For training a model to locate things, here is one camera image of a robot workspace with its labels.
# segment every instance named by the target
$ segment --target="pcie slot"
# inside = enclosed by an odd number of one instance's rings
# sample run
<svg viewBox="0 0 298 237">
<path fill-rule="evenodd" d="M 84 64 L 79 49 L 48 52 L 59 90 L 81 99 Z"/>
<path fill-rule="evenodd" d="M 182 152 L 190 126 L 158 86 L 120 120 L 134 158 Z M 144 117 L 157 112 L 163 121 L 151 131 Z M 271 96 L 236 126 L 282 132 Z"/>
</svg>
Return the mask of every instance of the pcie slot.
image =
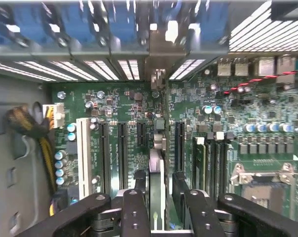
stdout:
<svg viewBox="0 0 298 237">
<path fill-rule="evenodd" d="M 137 122 L 137 145 L 143 147 L 146 145 L 146 123 Z"/>
<path fill-rule="evenodd" d="M 127 123 L 119 122 L 118 126 L 118 164 L 119 164 L 119 189 L 128 188 L 127 164 Z"/>
<path fill-rule="evenodd" d="M 78 118 L 76 120 L 79 181 L 78 186 L 80 200 L 92 194 L 92 170 L 89 126 L 89 118 Z"/>
<path fill-rule="evenodd" d="M 185 123 L 175 122 L 175 171 L 184 171 Z"/>
<path fill-rule="evenodd" d="M 111 193 L 110 140 L 109 124 L 100 123 L 100 154 L 102 165 L 102 189 L 106 194 Z"/>
</svg>

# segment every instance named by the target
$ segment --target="white connector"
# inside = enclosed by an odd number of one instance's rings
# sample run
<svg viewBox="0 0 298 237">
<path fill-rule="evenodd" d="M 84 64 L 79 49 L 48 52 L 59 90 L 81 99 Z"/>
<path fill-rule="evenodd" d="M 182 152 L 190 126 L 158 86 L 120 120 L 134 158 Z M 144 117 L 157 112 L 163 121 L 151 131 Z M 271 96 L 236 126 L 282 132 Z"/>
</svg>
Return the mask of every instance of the white connector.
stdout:
<svg viewBox="0 0 298 237">
<path fill-rule="evenodd" d="M 76 143 L 78 149 L 79 199 L 81 200 L 92 194 L 92 167 L 89 118 L 77 118 Z"/>
<path fill-rule="evenodd" d="M 65 107 L 64 103 L 56 103 L 54 105 L 43 105 L 42 114 L 45 118 L 46 111 L 52 107 L 54 114 L 54 128 L 65 126 Z"/>
</svg>

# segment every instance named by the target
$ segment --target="blue bracket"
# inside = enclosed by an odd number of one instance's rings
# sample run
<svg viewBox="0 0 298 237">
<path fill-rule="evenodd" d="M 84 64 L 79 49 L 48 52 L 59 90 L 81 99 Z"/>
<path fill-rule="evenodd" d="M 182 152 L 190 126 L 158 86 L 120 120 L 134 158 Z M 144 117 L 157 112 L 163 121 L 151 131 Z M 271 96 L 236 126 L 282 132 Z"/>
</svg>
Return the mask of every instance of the blue bracket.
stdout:
<svg viewBox="0 0 298 237">
<path fill-rule="evenodd" d="M 77 39 L 82 44 L 87 44 L 95 41 L 95 32 L 91 26 L 93 23 L 89 6 L 86 2 L 82 4 L 82 9 L 79 2 L 62 4 L 61 17 L 67 35 Z"/>
<path fill-rule="evenodd" d="M 54 42 L 54 39 L 44 31 L 41 19 L 42 5 L 40 3 L 15 4 L 12 9 L 21 35 L 41 45 Z"/>
</svg>

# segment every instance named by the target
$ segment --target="metal bracket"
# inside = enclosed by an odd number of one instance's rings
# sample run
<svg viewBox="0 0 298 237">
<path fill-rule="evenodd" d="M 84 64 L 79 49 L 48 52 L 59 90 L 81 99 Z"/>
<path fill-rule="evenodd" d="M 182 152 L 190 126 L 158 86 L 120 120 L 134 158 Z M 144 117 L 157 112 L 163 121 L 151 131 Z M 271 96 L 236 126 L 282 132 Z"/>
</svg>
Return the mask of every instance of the metal bracket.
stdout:
<svg viewBox="0 0 298 237">
<path fill-rule="evenodd" d="M 234 186 L 250 184 L 260 177 L 271 177 L 271 182 L 282 182 L 288 185 L 295 183 L 294 168 L 290 163 L 284 163 L 282 169 L 272 172 L 246 172 L 241 163 L 237 163 L 233 169 L 230 181 Z"/>
</svg>

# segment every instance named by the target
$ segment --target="blue capacitor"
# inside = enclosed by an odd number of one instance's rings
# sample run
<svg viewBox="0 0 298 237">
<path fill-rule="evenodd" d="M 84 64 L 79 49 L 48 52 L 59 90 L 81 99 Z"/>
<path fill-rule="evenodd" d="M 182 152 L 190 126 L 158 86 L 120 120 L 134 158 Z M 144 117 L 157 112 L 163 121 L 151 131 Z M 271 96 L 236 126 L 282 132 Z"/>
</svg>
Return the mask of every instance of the blue capacitor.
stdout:
<svg viewBox="0 0 298 237">
<path fill-rule="evenodd" d="M 266 130 L 269 132 L 278 132 L 279 125 L 277 123 L 269 123 L 266 126 Z"/>
<path fill-rule="evenodd" d="M 282 131 L 282 132 L 293 132 L 294 131 L 294 128 L 292 125 L 290 124 L 287 124 L 287 123 L 281 123 L 279 125 L 279 130 Z"/>
<path fill-rule="evenodd" d="M 256 124 L 256 132 L 266 132 L 266 126 L 264 124 Z"/>
<path fill-rule="evenodd" d="M 206 113 L 206 114 L 211 114 L 213 111 L 213 108 L 208 105 L 205 105 L 205 106 L 203 106 L 202 111 L 204 111 L 204 113 Z"/>
<path fill-rule="evenodd" d="M 66 157 L 66 152 L 64 150 L 60 150 L 55 154 L 55 159 L 56 160 L 61 160 L 62 158 Z"/>
<path fill-rule="evenodd" d="M 65 172 L 63 171 L 63 169 L 57 169 L 55 174 L 57 177 L 62 177 L 64 176 Z"/>
<path fill-rule="evenodd" d="M 219 115 L 222 111 L 222 109 L 219 106 L 212 106 L 213 113 L 216 115 Z"/>
<path fill-rule="evenodd" d="M 68 134 L 68 141 L 74 141 L 75 140 L 75 134 L 73 132 Z"/>
<path fill-rule="evenodd" d="M 65 182 L 65 179 L 62 178 L 62 177 L 59 177 L 59 178 L 56 179 L 56 184 L 57 185 L 63 185 L 64 182 Z"/>
<path fill-rule="evenodd" d="M 254 124 L 245 124 L 244 126 L 243 126 L 243 130 L 245 131 L 245 132 L 254 132 L 255 131 L 255 126 L 254 126 Z"/>
<path fill-rule="evenodd" d="M 75 131 L 75 128 L 76 128 L 76 123 L 70 123 L 68 126 L 67 126 L 67 131 L 68 132 L 74 132 Z"/>
</svg>

